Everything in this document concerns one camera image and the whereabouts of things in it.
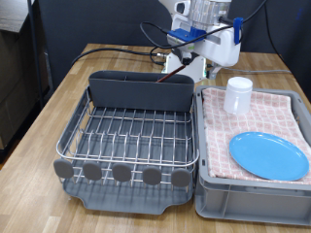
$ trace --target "white plastic cup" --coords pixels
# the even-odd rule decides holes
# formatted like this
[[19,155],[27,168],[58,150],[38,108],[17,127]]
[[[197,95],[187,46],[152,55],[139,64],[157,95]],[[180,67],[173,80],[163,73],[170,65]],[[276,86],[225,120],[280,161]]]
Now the white plastic cup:
[[242,115],[250,111],[253,82],[242,77],[228,80],[224,110],[229,114]]

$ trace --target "blue plate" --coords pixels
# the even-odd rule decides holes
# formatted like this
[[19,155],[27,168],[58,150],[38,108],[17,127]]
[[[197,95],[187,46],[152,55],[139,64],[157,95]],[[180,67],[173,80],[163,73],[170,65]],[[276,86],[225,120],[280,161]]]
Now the blue plate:
[[230,141],[230,152],[240,166],[261,178],[290,182],[309,172],[305,154],[292,143],[272,134],[238,134]]

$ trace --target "plastic storage bin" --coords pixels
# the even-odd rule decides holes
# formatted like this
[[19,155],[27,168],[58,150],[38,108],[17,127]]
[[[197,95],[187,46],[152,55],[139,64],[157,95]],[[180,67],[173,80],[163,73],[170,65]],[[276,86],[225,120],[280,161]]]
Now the plastic storage bin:
[[[203,124],[201,91],[218,86],[199,86],[195,92],[197,125]],[[254,91],[287,95],[292,110],[299,118],[299,128],[311,144],[311,117],[299,95],[290,90],[254,89]],[[205,132],[198,127],[197,146],[200,150],[196,181],[195,208],[199,215],[211,218],[264,221],[287,224],[311,224],[311,185],[265,183],[211,178],[208,175]]]

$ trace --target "dish rack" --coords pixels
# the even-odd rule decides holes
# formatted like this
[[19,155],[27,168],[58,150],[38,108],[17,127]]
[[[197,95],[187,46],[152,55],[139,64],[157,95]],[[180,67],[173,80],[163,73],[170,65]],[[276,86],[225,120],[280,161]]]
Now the dish rack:
[[[87,209],[160,215],[188,202],[203,217],[311,224],[311,186],[211,178],[202,90],[161,74],[96,72],[89,77],[58,143],[54,162],[63,189]],[[294,117],[311,144],[311,116],[288,90]]]
[[188,202],[198,159],[190,109],[94,106],[91,78],[56,147],[61,158],[54,168],[64,190],[86,208],[103,211],[159,215],[168,206]]

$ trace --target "pink checkered towel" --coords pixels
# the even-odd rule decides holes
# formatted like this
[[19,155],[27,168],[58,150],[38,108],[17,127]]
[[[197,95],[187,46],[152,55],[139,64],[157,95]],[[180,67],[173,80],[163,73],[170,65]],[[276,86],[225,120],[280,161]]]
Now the pink checkered towel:
[[294,120],[291,98],[253,92],[251,111],[231,115],[224,110],[225,90],[203,90],[204,129],[207,145],[208,173],[213,178],[229,178],[271,183],[311,184],[311,172],[295,182],[268,181],[249,173],[231,157],[229,142],[237,134],[258,131],[288,140],[299,147],[311,161],[311,149]]

